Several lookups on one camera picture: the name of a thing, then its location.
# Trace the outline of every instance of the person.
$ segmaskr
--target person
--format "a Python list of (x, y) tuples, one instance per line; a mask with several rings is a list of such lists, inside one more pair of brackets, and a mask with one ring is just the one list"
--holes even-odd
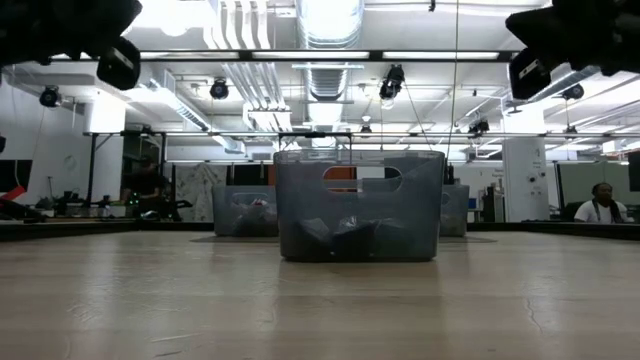
[(165, 179), (157, 171), (157, 165), (149, 156), (143, 156), (140, 161), (140, 170), (124, 178), (124, 191), (122, 201), (126, 204), (132, 197), (138, 203), (141, 213), (147, 211), (159, 211), (164, 203), (162, 189)]
[(591, 189), (591, 194), (593, 199), (580, 206), (574, 217), (575, 222), (596, 224), (633, 222), (633, 219), (627, 216), (627, 208), (613, 200), (613, 187), (610, 184), (604, 182), (596, 184)]

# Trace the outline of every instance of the seated person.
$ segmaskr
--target seated person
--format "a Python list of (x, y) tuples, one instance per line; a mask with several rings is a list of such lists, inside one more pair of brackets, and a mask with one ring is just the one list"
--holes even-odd
[(158, 174), (157, 165), (150, 157), (143, 156), (140, 165), (140, 171), (125, 176), (122, 201), (127, 203), (131, 196), (136, 194), (140, 201), (137, 204), (140, 213), (160, 212), (164, 204), (162, 189), (165, 186), (165, 179)]
[(621, 224), (633, 222), (627, 216), (627, 208), (613, 200), (613, 187), (607, 183), (596, 184), (591, 189), (593, 199), (582, 204), (574, 217), (575, 222), (594, 224)]

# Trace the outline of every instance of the ceiling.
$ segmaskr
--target ceiling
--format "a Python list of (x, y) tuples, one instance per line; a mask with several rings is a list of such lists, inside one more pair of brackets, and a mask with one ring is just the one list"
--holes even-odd
[[(533, 9), (548, 4), (548, 0), (461, 0), (457, 8), (455, 0), (438, 0), (435, 12), (428, 12), (428, 1), (366, 0), (364, 20), (359, 48), (367, 50), (475, 50), (499, 51), (520, 50), (522, 44), (505, 28), (508, 14)], [(209, 21), (205, 10), (206, 1), (178, 1), (171, 8), (172, 13), (143, 14), (140, 23), (126, 35), (141, 50), (204, 50), (202, 26)], [(241, 12), (238, 9), (238, 23)], [(299, 48), (294, 0), (270, 0), (268, 2), (268, 35), (275, 49)], [(171, 37), (156, 24), (163, 23), (162, 16), (173, 23), (188, 24), (184, 35)], [(226, 21), (223, 16), (223, 29)], [(238, 24), (238, 36), (241, 27)], [(276, 63), (276, 72), (285, 97), (291, 109), (291, 123), (294, 126), (308, 124), (306, 87), (304, 72), (292, 69), (293, 63)], [(447, 132), (459, 128), (463, 132), (471, 121), (465, 118), (471, 110), (483, 106), (483, 114), (491, 124), (492, 131), (499, 131), (502, 123), (500, 101), (492, 96), (508, 93), (509, 81), (506, 64), (502, 63), (405, 63), (406, 87), (395, 100), (390, 110), (381, 108), (377, 95), (381, 78), (388, 72), (390, 63), (363, 63), (362, 69), (352, 70), (346, 97), (347, 105), (341, 114), (340, 129), (358, 130), (362, 117), (370, 116), (374, 131), (398, 132), (419, 131), (419, 121), (426, 130)], [(176, 91), (200, 113), (206, 115), (221, 130), (244, 131), (247, 126), (242, 121), (244, 101), (233, 83), (226, 100), (213, 100), (209, 88), (213, 79), (225, 77), (225, 71), (216, 62), (165, 62), (145, 63), (154, 71), (168, 70), (176, 78)], [(48, 67), (22, 65), (21, 71), (29, 76), (40, 74), (95, 74), (94, 63), (54, 63)], [(547, 99), (539, 106), (544, 109), (548, 131), (562, 131), (567, 123), (580, 123), (583, 119), (600, 114), (635, 101), (640, 90), (640, 82), (635, 75), (619, 73), (614, 77), (593, 76), (581, 83), (586, 95), (580, 101), (565, 104), (562, 99)], [(95, 87), (86, 86), (90, 98)], [(165, 104), (145, 96), (141, 89), (123, 93), (130, 105), (127, 113), (129, 122), (145, 122), (159, 130), (181, 131), (182, 118)], [(63, 94), (82, 98), (82, 94)], [(622, 128), (635, 129), (640, 125), (640, 111), (630, 111), (606, 121), (594, 123), (588, 132), (607, 132)], [(193, 139), (193, 144), (204, 140)], [(361, 139), (360, 142), (376, 143), (378, 139)], [(400, 143), (402, 139), (386, 139), (387, 143)], [(556, 140), (562, 144), (563, 139)], [(594, 139), (586, 142), (593, 146), (602, 141)]]

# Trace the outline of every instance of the transparent plastic bin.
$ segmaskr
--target transparent plastic bin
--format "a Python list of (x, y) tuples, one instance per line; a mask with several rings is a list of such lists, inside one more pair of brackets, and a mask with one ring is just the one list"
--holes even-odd
[[(305, 149), (276, 153), (274, 162), (280, 251), (286, 259), (423, 261), (436, 256), (444, 154)], [(401, 179), (324, 180), (330, 168), (341, 166), (392, 167)], [(340, 182), (349, 191), (329, 190)]]
[(278, 236), (273, 186), (215, 186), (213, 221), (218, 236)]
[(440, 236), (463, 237), (467, 234), (469, 191), (470, 188), (466, 185), (442, 187)]

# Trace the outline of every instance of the white column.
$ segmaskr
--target white column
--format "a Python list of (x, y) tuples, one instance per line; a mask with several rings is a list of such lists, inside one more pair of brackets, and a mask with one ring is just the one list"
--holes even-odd
[[(544, 133), (543, 109), (528, 106), (504, 118), (507, 133)], [(507, 222), (549, 219), (544, 138), (513, 138), (503, 143)]]
[[(88, 132), (120, 132), (124, 130), (126, 104), (101, 93), (93, 103), (86, 105), (85, 115)], [(99, 137), (97, 143), (105, 139)], [(101, 200), (104, 195), (111, 196), (111, 200), (120, 199), (123, 146), (124, 139), (113, 136), (96, 150), (92, 201)]]

